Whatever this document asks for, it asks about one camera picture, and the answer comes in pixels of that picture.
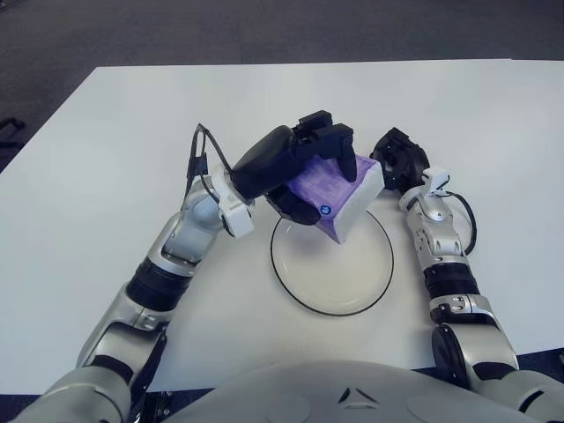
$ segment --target floor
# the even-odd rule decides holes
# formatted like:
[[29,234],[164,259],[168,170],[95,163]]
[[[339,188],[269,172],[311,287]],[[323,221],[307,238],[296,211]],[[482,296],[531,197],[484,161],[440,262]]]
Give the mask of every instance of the floor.
[[[4,2],[0,119],[15,115],[27,127],[0,132],[0,143],[27,142],[97,66],[564,60],[562,0]],[[0,148],[0,171],[17,152]],[[520,359],[562,380],[560,352]],[[0,396],[0,421],[30,399]]]

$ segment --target blue logo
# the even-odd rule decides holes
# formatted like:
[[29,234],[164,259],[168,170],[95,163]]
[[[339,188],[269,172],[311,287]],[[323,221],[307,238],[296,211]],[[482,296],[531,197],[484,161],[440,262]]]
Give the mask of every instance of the blue logo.
[[328,214],[331,213],[331,208],[330,208],[328,205],[322,205],[322,206],[319,208],[319,211],[321,212],[321,214],[322,214],[323,216],[327,216]]

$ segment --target black joint band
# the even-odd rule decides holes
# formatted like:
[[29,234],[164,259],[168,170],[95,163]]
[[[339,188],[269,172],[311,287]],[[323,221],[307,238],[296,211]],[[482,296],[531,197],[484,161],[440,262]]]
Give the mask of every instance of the black joint band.
[[109,355],[97,355],[90,366],[104,367],[112,370],[119,374],[126,383],[129,383],[133,376],[133,370],[127,364]]
[[170,311],[188,289],[191,279],[164,271],[146,258],[137,268],[125,292],[143,307]]
[[481,381],[503,379],[508,374],[516,371],[513,366],[507,363],[498,363],[495,361],[482,361],[472,366],[472,368]]
[[545,392],[542,390],[538,390],[537,392],[535,392],[534,394],[530,394],[527,399],[525,399],[523,401],[523,403],[521,404],[521,406],[519,407],[519,411],[520,412],[527,412],[527,410],[529,409],[529,407],[531,406],[532,403],[535,402],[535,399],[537,399],[538,397],[540,397],[541,395],[543,395]]
[[479,294],[476,279],[464,263],[435,264],[423,273],[431,299],[456,293]]
[[439,325],[431,336],[434,362],[441,379],[458,385],[466,390],[470,388],[470,379],[462,348],[458,344],[455,333],[448,325]]

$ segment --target glass plate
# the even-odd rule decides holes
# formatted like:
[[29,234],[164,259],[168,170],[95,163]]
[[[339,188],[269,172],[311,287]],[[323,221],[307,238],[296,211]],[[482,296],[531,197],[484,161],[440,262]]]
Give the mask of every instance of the glass plate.
[[394,271],[390,238],[369,212],[340,245],[315,226],[281,219],[272,233],[271,259],[288,293],[323,315],[355,315],[374,306]]

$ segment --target snack package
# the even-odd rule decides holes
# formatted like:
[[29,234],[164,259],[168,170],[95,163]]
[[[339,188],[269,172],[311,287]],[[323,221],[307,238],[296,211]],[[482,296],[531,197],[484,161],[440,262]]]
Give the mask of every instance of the snack package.
[[321,218],[315,225],[339,244],[384,189],[379,162],[357,155],[356,167],[356,181],[349,182],[341,175],[335,159],[315,156],[306,170],[287,184],[296,196],[317,208]]

